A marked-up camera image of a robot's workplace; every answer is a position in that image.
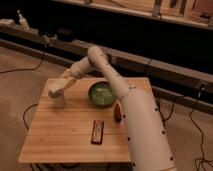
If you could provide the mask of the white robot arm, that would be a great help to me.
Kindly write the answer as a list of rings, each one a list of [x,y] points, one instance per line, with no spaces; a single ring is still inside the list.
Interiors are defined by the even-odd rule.
[[[90,47],[61,77],[80,79],[95,69],[102,72],[120,101],[133,171],[177,171],[153,95],[130,85],[99,47]]]

